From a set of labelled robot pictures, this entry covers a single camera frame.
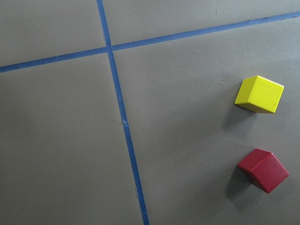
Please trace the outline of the red wooden cube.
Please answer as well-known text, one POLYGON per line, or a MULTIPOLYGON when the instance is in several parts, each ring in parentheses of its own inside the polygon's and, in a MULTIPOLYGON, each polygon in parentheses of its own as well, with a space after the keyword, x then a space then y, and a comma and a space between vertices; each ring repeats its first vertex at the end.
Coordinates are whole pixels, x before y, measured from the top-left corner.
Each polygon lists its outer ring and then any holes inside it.
POLYGON ((237 166, 253 185, 266 193, 270 193, 289 176, 272 152, 261 149, 254 149, 237 166))

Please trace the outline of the yellow wooden cube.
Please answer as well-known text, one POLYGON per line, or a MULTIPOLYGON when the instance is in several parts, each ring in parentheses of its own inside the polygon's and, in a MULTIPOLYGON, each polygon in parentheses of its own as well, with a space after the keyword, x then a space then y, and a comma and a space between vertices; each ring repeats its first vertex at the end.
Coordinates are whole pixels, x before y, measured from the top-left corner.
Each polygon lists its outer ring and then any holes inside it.
POLYGON ((254 113, 274 114, 283 91, 283 85, 257 75, 242 81, 234 103, 254 113))

